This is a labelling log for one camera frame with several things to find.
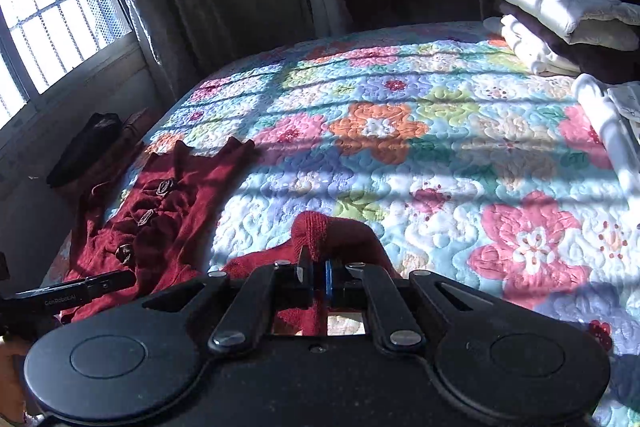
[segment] brown fabric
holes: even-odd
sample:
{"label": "brown fabric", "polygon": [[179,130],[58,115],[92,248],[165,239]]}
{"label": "brown fabric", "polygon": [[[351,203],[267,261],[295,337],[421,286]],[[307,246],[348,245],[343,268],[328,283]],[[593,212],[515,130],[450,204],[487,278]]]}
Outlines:
{"label": "brown fabric", "polygon": [[124,123],[122,133],[107,149],[107,152],[94,163],[77,180],[62,187],[55,188],[66,203],[76,209],[81,195],[86,194],[96,185],[111,180],[116,173],[132,163],[140,152],[138,145],[143,136],[151,129],[159,118],[148,108],[131,115]]}

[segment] red knit fabric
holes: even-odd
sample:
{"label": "red knit fabric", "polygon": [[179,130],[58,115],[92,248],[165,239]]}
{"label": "red knit fabric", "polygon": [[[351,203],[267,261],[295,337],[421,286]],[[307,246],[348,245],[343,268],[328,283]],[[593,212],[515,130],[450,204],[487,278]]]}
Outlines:
{"label": "red knit fabric", "polygon": [[[65,281],[127,269],[116,257],[121,245],[132,246],[129,267],[137,281],[131,288],[63,312],[62,321],[84,319],[201,275],[193,267],[198,240],[236,176],[254,158],[254,148],[250,140],[230,138],[213,157],[191,156],[181,141],[170,153],[152,154],[118,213],[102,227],[112,184],[94,187],[79,205]],[[170,178],[174,187],[158,195],[160,184]],[[154,213],[139,225],[148,210]]]}
{"label": "red knit fabric", "polygon": [[[308,247],[315,263],[340,259],[347,263],[369,263],[382,266],[392,277],[400,277],[386,256],[376,234],[367,225],[353,219],[329,217],[319,212],[302,212],[293,221],[291,239],[269,250],[236,257],[223,270],[233,279],[245,279],[257,266],[273,264],[280,259],[297,263],[302,247]],[[290,332],[303,335],[326,335],[328,310],[321,296],[316,296],[308,310],[284,310],[278,319]]]}

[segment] floral quilt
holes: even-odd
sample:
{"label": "floral quilt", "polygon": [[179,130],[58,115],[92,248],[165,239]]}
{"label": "floral quilt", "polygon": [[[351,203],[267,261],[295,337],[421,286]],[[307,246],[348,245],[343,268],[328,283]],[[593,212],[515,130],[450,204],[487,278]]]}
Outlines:
{"label": "floral quilt", "polygon": [[108,215],[150,152],[253,139],[260,162],[211,224],[204,267],[280,244],[302,210],[364,221],[404,276],[428,268],[588,330],[612,364],[596,422],[638,425],[640,231],[571,85],[527,73],[480,23],[278,48],[177,103]]}

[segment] window sill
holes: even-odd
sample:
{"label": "window sill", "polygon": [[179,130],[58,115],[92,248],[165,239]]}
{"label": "window sill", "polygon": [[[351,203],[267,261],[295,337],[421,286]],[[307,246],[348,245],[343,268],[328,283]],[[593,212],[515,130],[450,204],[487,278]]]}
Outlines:
{"label": "window sill", "polygon": [[134,32],[98,51],[0,128],[0,199],[26,175],[46,176],[100,100],[146,68]]}

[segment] metal screw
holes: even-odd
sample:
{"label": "metal screw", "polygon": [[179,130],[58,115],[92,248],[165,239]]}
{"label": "metal screw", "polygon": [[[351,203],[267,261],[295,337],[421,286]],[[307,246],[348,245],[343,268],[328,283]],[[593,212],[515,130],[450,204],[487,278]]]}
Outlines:
{"label": "metal screw", "polygon": [[241,331],[222,331],[213,338],[213,343],[217,346],[232,347],[242,344],[246,340]]}
{"label": "metal screw", "polygon": [[321,346],[320,344],[314,344],[313,346],[309,347],[309,351],[318,355],[320,353],[326,353],[326,347]]}
{"label": "metal screw", "polygon": [[420,343],[422,336],[412,330],[398,330],[391,333],[389,340],[396,346],[415,346]]}

